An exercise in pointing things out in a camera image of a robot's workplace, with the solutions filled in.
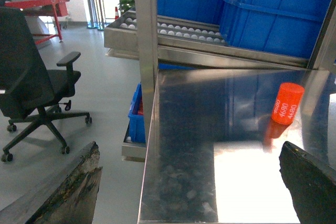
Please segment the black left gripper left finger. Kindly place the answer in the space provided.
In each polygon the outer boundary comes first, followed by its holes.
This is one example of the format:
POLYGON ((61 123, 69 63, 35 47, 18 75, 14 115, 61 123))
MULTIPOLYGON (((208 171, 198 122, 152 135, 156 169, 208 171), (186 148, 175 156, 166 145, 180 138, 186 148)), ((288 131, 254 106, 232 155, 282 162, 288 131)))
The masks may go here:
POLYGON ((1 223, 92 223, 102 167, 96 142, 1 210, 1 223))

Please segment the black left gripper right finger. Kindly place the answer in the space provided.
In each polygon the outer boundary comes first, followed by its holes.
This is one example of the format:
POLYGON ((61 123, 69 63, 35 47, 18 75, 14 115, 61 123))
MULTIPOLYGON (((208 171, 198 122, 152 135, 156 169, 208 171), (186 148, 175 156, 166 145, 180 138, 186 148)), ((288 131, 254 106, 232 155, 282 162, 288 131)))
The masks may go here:
POLYGON ((279 161, 300 223, 335 223, 335 170, 288 141, 279 161))

